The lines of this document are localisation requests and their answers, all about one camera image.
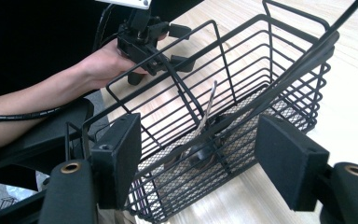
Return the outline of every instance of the basket wire grid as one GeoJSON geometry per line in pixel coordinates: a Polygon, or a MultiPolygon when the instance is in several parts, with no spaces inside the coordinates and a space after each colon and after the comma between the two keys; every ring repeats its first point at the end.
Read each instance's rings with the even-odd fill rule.
{"type": "Polygon", "coordinates": [[[141,113],[142,158],[126,210],[153,223],[167,220],[256,163],[260,114],[288,120],[304,133],[314,128],[320,89],[330,70],[326,60],[333,55],[337,28],[356,4],[332,27],[269,0],[263,1],[266,15],[257,15],[226,35],[220,36],[214,21],[205,22],[107,85],[115,102],[83,125],[85,155],[93,122],[109,113],[115,118],[141,113]],[[325,33],[317,38],[275,20],[267,3],[320,23],[325,33]],[[213,34],[213,40],[191,41],[205,33],[213,34]],[[187,60],[168,64],[164,55],[171,51],[187,53],[187,60]],[[156,58],[165,62],[165,71],[123,93],[129,85],[127,75],[156,58]],[[191,72],[178,72],[193,62],[191,72]],[[195,136],[215,81],[206,128],[195,136]]]}

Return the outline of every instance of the human arm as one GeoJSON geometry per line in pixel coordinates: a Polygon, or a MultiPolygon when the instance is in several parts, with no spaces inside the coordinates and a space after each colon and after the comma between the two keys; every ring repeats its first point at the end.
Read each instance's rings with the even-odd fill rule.
{"type": "MultiPolygon", "coordinates": [[[[134,66],[120,56],[117,41],[105,45],[80,63],[27,89],[0,96],[0,115],[43,111],[65,105],[79,96],[98,90],[134,66]]],[[[142,68],[135,70],[145,73],[142,68]]],[[[20,137],[42,119],[0,122],[0,147],[20,137]]]]}

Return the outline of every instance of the light wooden surface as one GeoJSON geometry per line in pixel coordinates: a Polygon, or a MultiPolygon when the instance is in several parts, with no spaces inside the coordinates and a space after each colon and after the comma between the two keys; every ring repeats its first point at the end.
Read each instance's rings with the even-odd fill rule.
{"type": "MultiPolygon", "coordinates": [[[[347,0],[334,3],[322,0],[283,2],[312,14],[316,12],[330,24],[351,4],[347,0]]],[[[212,19],[218,23],[223,35],[258,13],[264,13],[261,1],[205,0],[175,23],[195,28],[212,19]]],[[[283,14],[274,16],[281,21],[298,24],[295,19],[283,14]]],[[[313,26],[303,28],[315,35],[320,33],[320,29],[313,26]]],[[[341,36],[335,55],[329,60],[332,70],[325,76],[327,86],[322,89],[324,98],[318,124],[308,133],[310,138],[330,151],[331,165],[339,161],[358,163],[358,11],[339,32],[341,36]]],[[[208,41],[207,33],[202,41],[208,41]]],[[[118,91],[133,91],[125,83],[123,85],[118,91]]],[[[105,91],[103,98],[107,105],[112,104],[112,99],[105,91]]],[[[256,165],[167,223],[319,223],[320,208],[318,204],[313,213],[290,211],[261,167],[256,165]]]]}

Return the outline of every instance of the forearm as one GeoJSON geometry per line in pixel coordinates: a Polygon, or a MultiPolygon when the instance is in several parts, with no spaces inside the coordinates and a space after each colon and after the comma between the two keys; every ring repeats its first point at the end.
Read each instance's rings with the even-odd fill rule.
{"type": "MultiPolygon", "coordinates": [[[[0,96],[0,115],[26,114],[55,108],[91,89],[90,80],[76,65],[30,88],[0,96]]],[[[20,137],[41,120],[0,122],[0,147],[20,137]]]]}

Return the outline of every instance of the dark background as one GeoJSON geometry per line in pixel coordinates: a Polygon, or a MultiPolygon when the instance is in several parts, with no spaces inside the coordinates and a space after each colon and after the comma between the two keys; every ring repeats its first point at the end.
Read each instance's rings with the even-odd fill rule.
{"type": "MultiPolygon", "coordinates": [[[[172,21],[202,0],[153,0],[152,14],[172,21]]],[[[0,95],[34,85],[91,54],[106,3],[94,0],[0,0],[0,95]]],[[[105,36],[131,8],[115,7],[105,36]]]]}

